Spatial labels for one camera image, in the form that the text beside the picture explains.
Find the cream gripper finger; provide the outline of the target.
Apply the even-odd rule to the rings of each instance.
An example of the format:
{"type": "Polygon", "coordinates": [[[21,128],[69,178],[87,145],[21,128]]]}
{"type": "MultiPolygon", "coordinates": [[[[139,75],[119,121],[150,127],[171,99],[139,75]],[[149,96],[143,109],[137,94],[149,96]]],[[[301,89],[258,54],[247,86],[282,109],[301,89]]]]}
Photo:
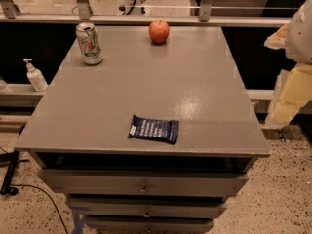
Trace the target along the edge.
{"type": "Polygon", "coordinates": [[[291,71],[282,69],[265,118],[268,129],[282,129],[312,100],[312,65],[298,63],[291,71]]]}
{"type": "Polygon", "coordinates": [[[281,26],[275,33],[265,40],[264,46],[273,50],[285,49],[288,27],[288,24],[281,26]]]}

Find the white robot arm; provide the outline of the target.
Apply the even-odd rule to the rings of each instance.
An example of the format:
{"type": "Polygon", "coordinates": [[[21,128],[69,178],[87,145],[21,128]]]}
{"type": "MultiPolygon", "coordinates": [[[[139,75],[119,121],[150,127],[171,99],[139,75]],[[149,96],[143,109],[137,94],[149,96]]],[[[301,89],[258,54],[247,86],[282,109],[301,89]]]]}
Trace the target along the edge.
{"type": "Polygon", "coordinates": [[[268,129],[282,129],[312,100],[312,0],[306,0],[284,24],[269,36],[264,46],[284,49],[295,62],[291,71],[282,70],[265,118],[268,129]]]}

